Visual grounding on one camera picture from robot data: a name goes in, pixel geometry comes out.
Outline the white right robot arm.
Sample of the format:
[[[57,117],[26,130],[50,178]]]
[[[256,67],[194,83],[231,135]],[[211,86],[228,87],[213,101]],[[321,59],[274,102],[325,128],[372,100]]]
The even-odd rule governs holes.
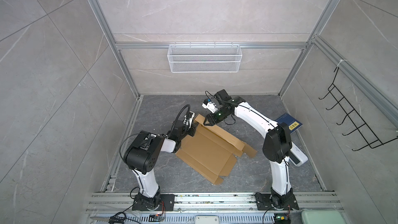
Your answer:
[[[255,110],[243,98],[230,97],[221,90],[213,97],[218,101],[214,104],[210,97],[204,100],[202,106],[210,113],[205,117],[205,125],[214,126],[224,121],[228,116],[236,116],[256,129],[264,138],[263,154],[269,160],[272,171],[272,193],[279,196],[288,194],[292,187],[289,179],[289,160],[292,141],[289,127],[279,124]]]

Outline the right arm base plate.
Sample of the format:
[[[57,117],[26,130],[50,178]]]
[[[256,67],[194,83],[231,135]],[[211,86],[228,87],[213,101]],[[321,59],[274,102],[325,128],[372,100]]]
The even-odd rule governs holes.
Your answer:
[[[278,193],[272,192],[271,194],[262,194],[256,192],[254,194],[257,209],[265,211],[267,209],[278,210],[299,210],[299,205],[292,190],[287,194],[281,196]]]

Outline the brown cardboard box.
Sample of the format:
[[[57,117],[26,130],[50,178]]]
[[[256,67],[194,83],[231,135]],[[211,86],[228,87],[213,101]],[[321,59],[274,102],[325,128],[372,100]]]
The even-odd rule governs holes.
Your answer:
[[[205,117],[197,115],[194,136],[186,136],[176,156],[214,185],[223,182],[234,168],[237,157],[243,154],[253,158],[257,151],[223,128],[203,125]]]

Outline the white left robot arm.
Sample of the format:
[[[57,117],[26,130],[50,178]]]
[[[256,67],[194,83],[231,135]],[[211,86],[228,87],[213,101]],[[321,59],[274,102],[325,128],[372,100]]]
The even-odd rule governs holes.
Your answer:
[[[177,120],[167,134],[153,134],[141,131],[132,135],[134,139],[122,156],[123,162],[132,170],[140,187],[140,194],[154,199],[160,190],[155,180],[154,167],[161,152],[176,153],[186,136],[193,137],[198,124]]]

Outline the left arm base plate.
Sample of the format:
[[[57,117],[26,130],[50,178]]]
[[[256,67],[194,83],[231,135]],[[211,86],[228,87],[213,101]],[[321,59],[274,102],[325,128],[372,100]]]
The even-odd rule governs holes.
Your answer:
[[[134,198],[133,211],[172,211],[175,204],[174,194],[156,194],[153,198],[138,194]]]

